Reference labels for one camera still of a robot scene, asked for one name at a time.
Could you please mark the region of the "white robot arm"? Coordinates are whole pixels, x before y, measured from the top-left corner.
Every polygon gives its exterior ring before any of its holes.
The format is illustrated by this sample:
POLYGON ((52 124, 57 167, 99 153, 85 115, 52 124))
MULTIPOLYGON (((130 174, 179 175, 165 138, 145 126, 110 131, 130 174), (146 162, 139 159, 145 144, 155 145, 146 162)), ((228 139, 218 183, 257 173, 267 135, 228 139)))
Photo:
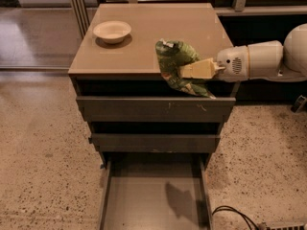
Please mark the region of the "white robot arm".
POLYGON ((178 68, 182 79, 220 81, 266 80, 297 82, 307 78, 307 24, 292 29, 284 43, 277 40, 221 50, 178 68))

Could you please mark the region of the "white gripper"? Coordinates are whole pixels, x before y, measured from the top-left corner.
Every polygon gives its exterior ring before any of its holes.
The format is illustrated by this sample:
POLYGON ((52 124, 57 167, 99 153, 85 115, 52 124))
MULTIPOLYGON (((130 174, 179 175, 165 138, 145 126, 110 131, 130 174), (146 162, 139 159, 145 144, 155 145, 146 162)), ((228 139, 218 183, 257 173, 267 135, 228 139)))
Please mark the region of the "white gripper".
POLYGON ((221 50, 217 62, 213 58, 196 61, 177 70, 182 79, 213 79, 221 81, 246 81, 248 79, 248 47, 239 46, 221 50))

